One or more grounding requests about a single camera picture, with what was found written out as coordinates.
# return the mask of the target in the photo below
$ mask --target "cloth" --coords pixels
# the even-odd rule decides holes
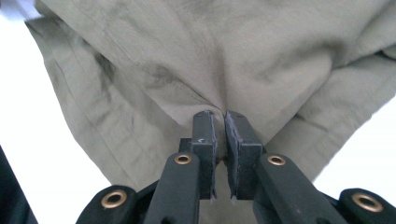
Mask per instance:
[[[135,190],[160,177],[202,110],[215,114],[219,159],[233,110],[313,179],[396,92],[396,1],[37,6],[47,17],[27,25],[72,134],[112,184]],[[201,222],[254,223],[249,202],[229,202],[223,164],[217,173],[219,202],[202,202]]]

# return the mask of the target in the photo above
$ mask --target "black mechanical arm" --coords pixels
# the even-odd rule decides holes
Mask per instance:
[[[265,151],[245,116],[228,111],[225,126],[231,196],[252,200],[258,223],[396,223],[396,208],[368,190],[346,189],[338,201],[316,190],[291,159]],[[212,113],[200,112],[192,138],[180,140],[160,180],[139,192],[103,189],[78,223],[198,223],[200,200],[216,197],[216,153]]]

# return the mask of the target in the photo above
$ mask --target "screw hole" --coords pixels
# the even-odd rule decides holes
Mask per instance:
[[[268,161],[273,165],[284,165],[286,163],[285,159],[278,156],[270,156],[268,157]]]
[[[175,162],[180,165],[188,164],[191,162],[191,156],[189,155],[179,155],[175,157]]]
[[[122,189],[116,189],[109,192],[101,201],[105,208],[116,208],[126,201],[126,192]]]
[[[361,208],[370,212],[381,212],[384,209],[379,201],[364,193],[355,193],[352,195],[352,201]]]
[[[116,202],[118,202],[120,199],[121,199],[121,196],[118,195],[118,194],[116,194],[116,195],[110,196],[110,197],[107,199],[107,201],[108,201],[108,202],[111,202],[111,203],[116,203]]]

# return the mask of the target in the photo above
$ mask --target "metal grommet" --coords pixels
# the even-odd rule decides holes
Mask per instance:
[[[115,208],[126,201],[126,192],[122,189],[116,189],[109,192],[105,197],[102,199],[102,206],[105,208]]]
[[[268,157],[268,161],[271,162],[273,165],[284,165],[286,164],[285,159],[278,157],[278,156],[270,156]]]
[[[355,204],[370,212],[381,212],[384,209],[379,201],[364,193],[353,194],[352,200]]]
[[[175,157],[175,163],[180,164],[180,165],[185,165],[190,163],[192,160],[191,156],[187,155],[187,154],[183,154],[183,155],[178,155]]]

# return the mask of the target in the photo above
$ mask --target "white background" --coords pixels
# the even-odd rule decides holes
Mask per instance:
[[[0,9],[0,144],[38,222],[75,223],[110,184],[67,128],[41,53],[21,21],[37,14],[21,6],[3,0]],[[336,199],[342,189],[368,189],[396,205],[395,126],[396,98],[353,135],[315,186]]]

